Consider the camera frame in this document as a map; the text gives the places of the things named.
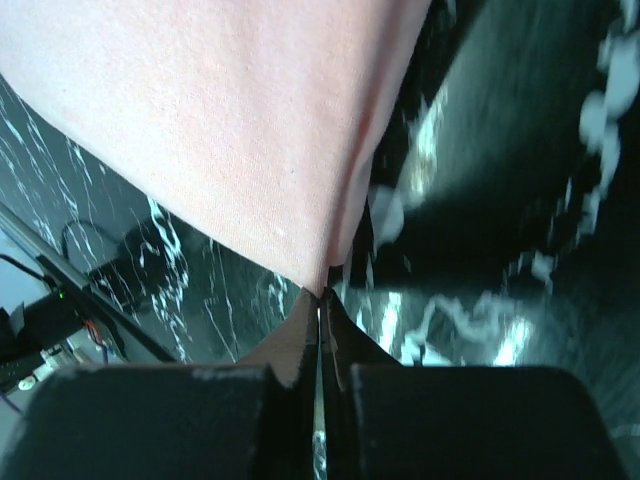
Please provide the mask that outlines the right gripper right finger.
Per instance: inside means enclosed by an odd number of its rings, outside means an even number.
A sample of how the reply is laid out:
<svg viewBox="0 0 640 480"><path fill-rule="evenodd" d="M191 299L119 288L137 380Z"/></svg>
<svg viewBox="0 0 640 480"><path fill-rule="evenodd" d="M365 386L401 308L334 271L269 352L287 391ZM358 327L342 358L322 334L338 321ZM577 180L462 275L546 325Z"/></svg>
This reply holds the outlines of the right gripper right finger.
<svg viewBox="0 0 640 480"><path fill-rule="evenodd" d="M331 479L623 479L583 384L548 366L406 367L319 302Z"/></svg>

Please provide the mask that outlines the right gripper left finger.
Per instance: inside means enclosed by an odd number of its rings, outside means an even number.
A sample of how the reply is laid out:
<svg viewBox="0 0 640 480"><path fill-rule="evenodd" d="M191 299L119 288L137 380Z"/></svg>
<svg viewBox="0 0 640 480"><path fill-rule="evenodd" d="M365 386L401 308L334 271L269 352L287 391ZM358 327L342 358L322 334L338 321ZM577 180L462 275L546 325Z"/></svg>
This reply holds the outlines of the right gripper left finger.
<svg viewBox="0 0 640 480"><path fill-rule="evenodd" d="M233 365L67 367L36 391L5 479L310 479L318 301Z"/></svg>

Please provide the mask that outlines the salmon pink t shirt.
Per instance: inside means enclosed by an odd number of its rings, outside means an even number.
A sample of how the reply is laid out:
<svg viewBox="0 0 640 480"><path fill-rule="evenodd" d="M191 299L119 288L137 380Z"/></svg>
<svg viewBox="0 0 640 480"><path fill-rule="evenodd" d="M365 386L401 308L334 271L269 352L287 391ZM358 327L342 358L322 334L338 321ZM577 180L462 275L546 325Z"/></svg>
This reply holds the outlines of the salmon pink t shirt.
<svg viewBox="0 0 640 480"><path fill-rule="evenodd" d="M350 250L425 1L5 1L1 74L199 231L315 294Z"/></svg>

